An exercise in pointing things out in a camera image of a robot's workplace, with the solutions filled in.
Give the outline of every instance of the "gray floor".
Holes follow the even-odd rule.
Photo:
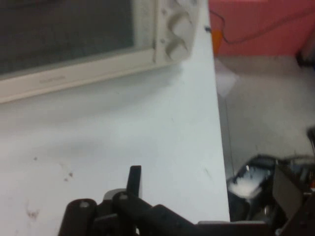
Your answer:
[[[226,177],[256,154],[312,155],[315,72],[291,57],[220,57],[216,64]]]

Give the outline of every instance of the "white countertop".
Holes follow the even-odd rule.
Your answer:
[[[142,198],[193,223],[229,220],[205,8],[181,65],[0,105],[0,234],[55,236],[142,165]]]

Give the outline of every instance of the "electric cord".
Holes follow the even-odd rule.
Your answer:
[[[246,41],[250,41],[250,40],[253,40],[253,39],[256,39],[256,38],[259,38],[261,36],[263,36],[264,34],[268,33],[268,32],[271,32],[273,31],[274,29],[282,26],[282,25],[285,25],[291,21],[294,21],[294,20],[298,20],[298,19],[301,19],[301,18],[304,18],[306,16],[309,16],[309,15],[312,15],[313,13],[315,13],[315,7],[313,8],[310,8],[310,9],[307,9],[305,11],[302,11],[302,12],[299,12],[299,13],[296,13],[296,14],[292,14],[290,16],[287,16],[287,17],[284,17],[276,22],[274,22],[272,25],[256,32],[256,33],[253,33],[253,34],[249,34],[243,38],[240,38],[240,39],[236,39],[236,40],[229,40],[226,38],[226,35],[225,35],[225,18],[223,16],[221,16],[220,14],[210,10],[210,13],[219,17],[221,20],[222,20],[222,23],[223,23],[223,26],[222,26],[222,36],[223,36],[223,40],[227,43],[227,44],[239,44],[239,43],[244,43]]]

